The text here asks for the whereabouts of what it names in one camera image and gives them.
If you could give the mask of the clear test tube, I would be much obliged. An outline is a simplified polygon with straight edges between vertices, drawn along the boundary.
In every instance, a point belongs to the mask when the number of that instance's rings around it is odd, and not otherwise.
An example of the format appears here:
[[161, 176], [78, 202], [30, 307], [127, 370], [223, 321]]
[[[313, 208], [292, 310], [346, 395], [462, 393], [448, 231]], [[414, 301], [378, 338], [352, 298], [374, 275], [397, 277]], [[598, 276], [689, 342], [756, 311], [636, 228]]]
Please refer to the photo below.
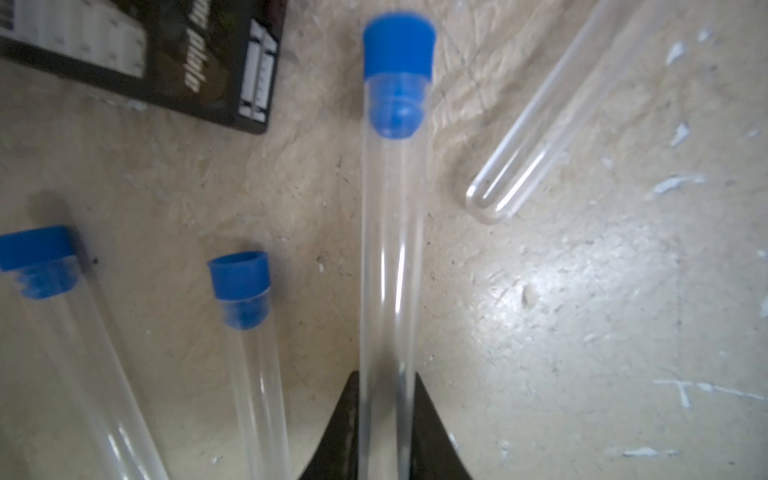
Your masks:
[[225, 350], [249, 479], [292, 477], [270, 292], [220, 303]]
[[430, 156], [429, 82], [365, 82], [358, 476], [410, 476], [423, 234]]
[[512, 217], [655, 31], [664, 1], [599, 1], [475, 175], [465, 206], [478, 221]]
[[10, 272], [27, 318], [87, 428], [106, 479], [168, 473], [73, 256]]

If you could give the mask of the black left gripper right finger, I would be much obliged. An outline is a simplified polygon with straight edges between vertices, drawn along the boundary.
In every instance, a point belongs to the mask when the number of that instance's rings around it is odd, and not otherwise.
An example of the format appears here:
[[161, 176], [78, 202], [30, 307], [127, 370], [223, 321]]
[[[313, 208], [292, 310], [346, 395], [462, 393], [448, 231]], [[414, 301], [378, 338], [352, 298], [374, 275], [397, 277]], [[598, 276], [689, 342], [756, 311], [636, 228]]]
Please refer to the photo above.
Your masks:
[[414, 480], [471, 480], [419, 374], [415, 379], [412, 433]]

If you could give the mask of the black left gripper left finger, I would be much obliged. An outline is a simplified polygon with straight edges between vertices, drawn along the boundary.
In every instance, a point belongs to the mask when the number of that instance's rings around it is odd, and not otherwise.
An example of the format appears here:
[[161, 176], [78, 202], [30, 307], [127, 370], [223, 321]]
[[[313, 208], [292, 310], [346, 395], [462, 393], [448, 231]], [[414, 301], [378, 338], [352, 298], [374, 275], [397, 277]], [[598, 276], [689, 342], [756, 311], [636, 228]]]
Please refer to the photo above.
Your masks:
[[300, 480], [358, 478], [359, 372], [344, 385], [326, 429]]

